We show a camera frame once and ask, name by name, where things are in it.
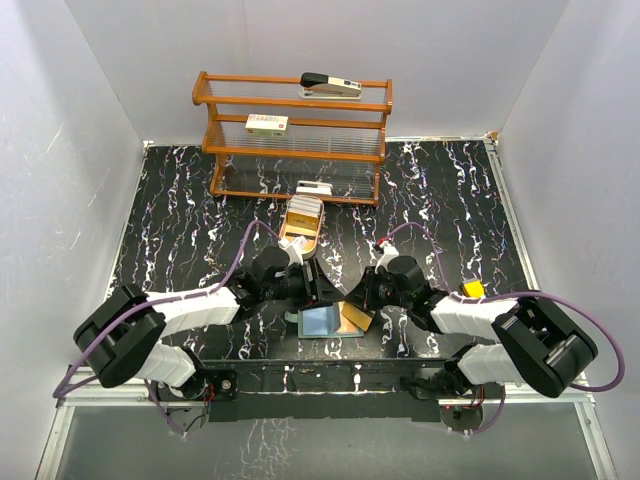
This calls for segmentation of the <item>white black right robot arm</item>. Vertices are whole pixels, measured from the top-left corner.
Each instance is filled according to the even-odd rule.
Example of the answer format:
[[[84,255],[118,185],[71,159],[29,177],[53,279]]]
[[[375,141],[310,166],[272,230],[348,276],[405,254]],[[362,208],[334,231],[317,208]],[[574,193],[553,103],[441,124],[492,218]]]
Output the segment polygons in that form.
[[[518,383],[557,398],[598,356],[591,337],[552,300],[531,292],[493,301],[449,294],[411,256],[366,268],[345,300],[362,311],[402,308],[423,331],[478,338],[439,375],[460,397],[486,383]]]

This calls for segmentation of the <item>brown gold credit card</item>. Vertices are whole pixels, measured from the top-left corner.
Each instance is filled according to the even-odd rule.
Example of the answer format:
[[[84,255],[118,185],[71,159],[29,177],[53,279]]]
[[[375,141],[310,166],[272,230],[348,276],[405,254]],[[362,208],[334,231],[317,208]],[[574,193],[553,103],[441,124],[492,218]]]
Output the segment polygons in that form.
[[[343,304],[341,308],[341,316],[363,332],[366,332],[369,329],[373,320],[373,315],[371,313],[365,312],[349,303]]]

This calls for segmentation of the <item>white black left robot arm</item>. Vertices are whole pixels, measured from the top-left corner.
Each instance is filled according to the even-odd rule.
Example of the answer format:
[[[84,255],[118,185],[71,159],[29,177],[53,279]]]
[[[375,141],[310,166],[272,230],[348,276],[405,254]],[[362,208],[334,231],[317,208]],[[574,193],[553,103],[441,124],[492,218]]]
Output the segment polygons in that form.
[[[76,329],[73,340],[105,388],[139,378],[194,399],[205,390],[206,374],[192,354],[163,344],[163,338],[246,320],[266,302],[298,312],[343,297],[316,259],[294,263],[271,246],[208,289],[158,294],[136,284],[121,286]]]

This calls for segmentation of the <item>mint green card holder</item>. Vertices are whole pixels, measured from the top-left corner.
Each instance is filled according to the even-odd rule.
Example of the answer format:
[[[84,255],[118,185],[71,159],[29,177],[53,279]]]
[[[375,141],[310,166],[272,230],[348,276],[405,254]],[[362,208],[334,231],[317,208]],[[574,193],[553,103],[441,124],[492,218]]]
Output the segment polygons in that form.
[[[365,331],[344,314],[345,303],[316,306],[297,313],[287,312],[285,320],[297,326],[300,339],[361,338]]]

